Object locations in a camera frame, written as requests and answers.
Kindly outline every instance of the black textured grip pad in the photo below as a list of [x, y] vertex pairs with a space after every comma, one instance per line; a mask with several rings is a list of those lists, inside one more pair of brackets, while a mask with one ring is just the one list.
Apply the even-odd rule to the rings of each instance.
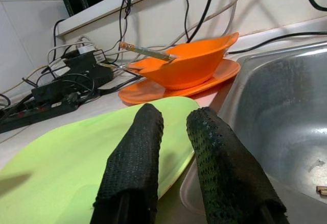
[[208, 224], [253, 223], [262, 204], [286, 212], [260, 164], [212, 109], [193, 111], [187, 128]]
[[95, 209], [101, 205], [113, 209], [116, 206], [111, 205], [116, 205], [117, 196], [123, 192], [136, 191], [137, 197], [133, 195], [133, 198], [139, 199], [133, 201], [139, 206], [132, 208], [142, 208], [140, 212], [145, 210], [149, 223], [154, 223], [158, 201], [159, 149], [163, 129], [161, 113], [151, 104], [143, 105], [137, 112], [132, 126], [107, 160], [94, 204]]

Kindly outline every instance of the sink basin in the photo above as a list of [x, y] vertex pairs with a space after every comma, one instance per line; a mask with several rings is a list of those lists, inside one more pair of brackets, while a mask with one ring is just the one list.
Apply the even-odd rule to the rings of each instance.
[[[241, 71], [219, 116], [260, 162], [289, 222], [326, 223], [327, 198], [316, 186], [327, 185], [327, 43], [238, 62]], [[204, 214], [195, 164], [180, 194], [188, 210]]]

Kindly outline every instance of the white cable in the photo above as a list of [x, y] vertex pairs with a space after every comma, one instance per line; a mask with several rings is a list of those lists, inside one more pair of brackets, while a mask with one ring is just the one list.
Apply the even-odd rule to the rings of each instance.
[[[226, 6], [224, 6], [221, 10], [207, 16], [203, 22], [206, 22], [206, 21], [209, 21], [211, 19], [213, 19], [214, 17], [220, 15], [221, 13], [225, 12], [226, 10], [228, 10], [230, 7], [232, 7], [234, 4], [236, 4], [238, 0], [232, 0], [229, 4], [227, 4]], [[195, 23], [194, 25], [192, 25], [191, 27], [188, 28], [188, 32], [191, 31], [192, 29], [196, 28], [197, 25], [199, 23]], [[172, 47], [174, 44], [176, 44], [182, 37], [184, 37], [186, 35], [185, 32], [183, 32], [182, 34], [180, 34], [173, 42], [171, 42], [170, 44], [166, 45], [164, 48], [161, 48], [161, 49], [158, 49], [158, 51], [164, 51], [170, 47]], [[117, 55], [117, 54], [120, 54], [120, 53], [125, 53], [127, 51], [120, 51], [120, 52], [116, 52], [116, 53], [112, 53], [112, 54], [107, 54], [107, 56], [113, 56], [113, 55]]]
[[[35, 70], [33, 70], [27, 77], [25, 77], [24, 79], [29, 79], [31, 76], [33, 76], [36, 72], [38, 72], [39, 70], [41, 70], [41, 69], [44, 69], [44, 68], [46, 68], [47, 66], [40, 66], [40, 67], [38, 67], [38, 68], [36, 68]], [[11, 90], [13, 90], [13, 89], [15, 89], [16, 87], [18, 87], [18, 86], [20, 86], [21, 84], [23, 84], [24, 83], [24, 81], [20, 81], [17, 85], [15, 85], [15, 86], [13, 86], [13, 87], [11, 87], [11, 88], [9, 88], [8, 90], [5, 90], [5, 91], [3, 91], [3, 92], [0, 92], [1, 94], [6, 94], [6, 93], [8, 93], [9, 91], [11, 91]]]
[[64, 47], [68, 47], [68, 46], [71, 46], [71, 45], [78, 45], [78, 44], [94, 44], [94, 43], [90, 42], [90, 41], [80, 41], [80, 42], [75, 42], [75, 43], [72, 43], [72, 44], [63, 44], [63, 45], [60, 45], [60, 46], [56, 46], [56, 47], [50, 49], [49, 52], [48, 52], [48, 56], [46, 58], [48, 60], [48, 63], [50, 64], [50, 53], [53, 52], [55, 49], [64, 48]]
[[53, 66], [55, 66], [58, 62], [60, 62], [62, 60], [61, 57], [57, 58], [56, 60], [54, 60], [52, 63], [49, 64], [49, 67], [52, 68]]
[[94, 41], [92, 41], [87, 35], [85, 34], [82, 34], [78, 39], [77, 39], [77, 42], [79, 41], [83, 41], [83, 39], [86, 39], [87, 41], [91, 42], [91, 43], [94, 43]]
[[230, 30], [230, 27], [231, 27], [231, 25], [233, 23], [234, 17], [235, 17], [236, 6], [237, 6], [237, 2], [233, 5], [233, 8], [231, 10], [231, 15], [230, 15], [230, 19], [229, 19], [228, 25], [227, 25], [224, 33], [221, 36], [225, 36], [225, 35], [228, 34], [228, 32]]

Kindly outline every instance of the orange bowl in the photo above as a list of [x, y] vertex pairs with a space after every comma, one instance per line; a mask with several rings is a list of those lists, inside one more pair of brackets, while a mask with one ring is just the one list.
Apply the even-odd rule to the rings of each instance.
[[142, 68], [138, 71], [139, 75], [166, 89], [192, 88], [213, 76], [223, 60], [225, 50], [237, 41], [238, 36], [239, 33], [234, 33], [216, 39], [180, 44], [167, 51], [178, 56], [171, 63], [156, 58], [145, 58], [128, 66]]

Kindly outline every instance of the orange plate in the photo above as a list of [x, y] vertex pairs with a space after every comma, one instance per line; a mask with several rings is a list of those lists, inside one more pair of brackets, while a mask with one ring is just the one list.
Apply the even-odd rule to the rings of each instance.
[[205, 39], [179, 44], [167, 53], [178, 58], [168, 63], [156, 58], [145, 58], [128, 67], [143, 67], [140, 75], [153, 80], [169, 90], [189, 89], [208, 81], [222, 62], [224, 52], [239, 36], [234, 33], [215, 39]]
[[198, 86], [185, 90], [167, 90], [158, 83], [146, 79], [139, 83], [125, 87], [118, 93], [118, 95], [122, 101], [130, 104], [147, 103], [169, 96], [190, 96], [207, 90], [234, 77], [240, 71], [240, 68], [241, 66], [239, 63], [232, 60], [223, 59], [216, 69], [214, 76]]

